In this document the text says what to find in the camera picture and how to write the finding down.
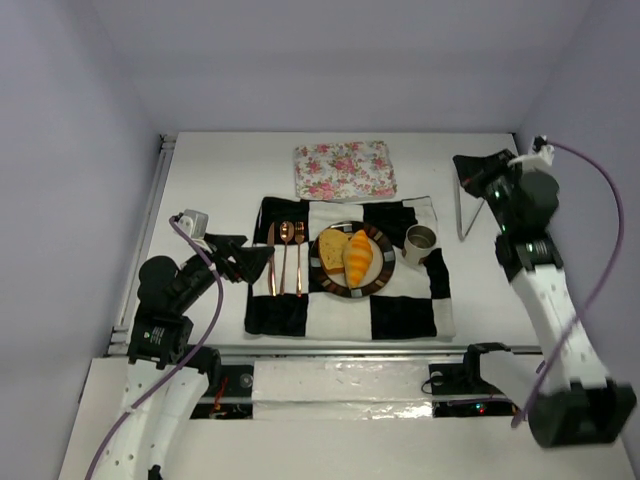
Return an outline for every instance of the cutlery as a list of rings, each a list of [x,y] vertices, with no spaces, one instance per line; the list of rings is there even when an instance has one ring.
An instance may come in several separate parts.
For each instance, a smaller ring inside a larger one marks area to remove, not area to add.
[[[280,295],[284,295],[284,277],[287,269],[287,246],[293,238],[293,223],[280,224],[280,238],[284,242],[284,259],[282,260],[282,278],[280,279]]]
[[[298,286],[296,295],[302,296],[302,275],[300,274],[300,245],[304,242],[304,222],[296,222],[296,243],[298,244]]]
[[[276,224],[272,223],[269,227],[269,236],[267,237],[267,246],[273,247],[276,242]],[[269,278],[267,281],[269,282],[269,293],[275,297],[276,296],[276,260],[275,253],[271,255],[269,259]]]

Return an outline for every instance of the bread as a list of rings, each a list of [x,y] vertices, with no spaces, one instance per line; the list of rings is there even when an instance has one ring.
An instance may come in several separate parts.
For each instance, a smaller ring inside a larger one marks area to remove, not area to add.
[[[342,258],[347,286],[349,288],[358,287],[373,261],[373,250],[364,230],[358,230],[349,240],[342,253]]]
[[[322,268],[328,275],[344,272],[342,250],[349,242],[349,237],[340,230],[327,228],[318,238],[318,254]]]

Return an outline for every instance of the mug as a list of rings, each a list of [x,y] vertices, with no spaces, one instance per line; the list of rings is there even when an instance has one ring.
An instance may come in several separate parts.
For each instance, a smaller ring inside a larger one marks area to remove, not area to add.
[[[413,225],[407,230],[402,256],[407,263],[420,265],[435,249],[437,240],[436,232],[429,227]]]

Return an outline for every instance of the plate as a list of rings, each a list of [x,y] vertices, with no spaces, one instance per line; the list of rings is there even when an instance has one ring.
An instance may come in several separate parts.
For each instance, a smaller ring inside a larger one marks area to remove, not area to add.
[[[364,230],[369,237],[371,250],[373,250],[373,261],[361,285],[358,288],[349,288],[344,273],[328,275],[322,268],[318,253],[319,242],[316,238],[309,250],[309,270],[315,281],[327,292],[345,298],[366,297],[382,290],[389,282],[396,266],[396,254],[393,251],[391,240],[373,225],[363,222],[344,221],[334,223],[327,228],[335,228],[346,234]]]

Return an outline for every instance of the checkered cloth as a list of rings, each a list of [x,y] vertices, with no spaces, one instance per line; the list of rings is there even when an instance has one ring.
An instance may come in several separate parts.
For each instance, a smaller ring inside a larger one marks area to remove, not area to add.
[[[452,338],[455,326],[451,309],[449,271],[436,248],[424,265],[413,267],[402,258],[405,234],[419,223],[437,232],[431,199],[400,202],[337,204],[291,201],[265,197],[256,222],[253,242],[266,245],[269,227],[276,223],[276,286],[280,285],[284,243],[278,236],[283,221],[303,221],[301,246],[302,297],[296,296],[297,245],[289,243],[285,295],[269,294],[268,268],[249,286],[245,330],[259,335],[306,337],[316,340],[402,340],[421,337]],[[327,293],[309,275],[309,239],[334,223],[352,220],[381,230],[394,246],[396,265],[389,283],[361,299]]]

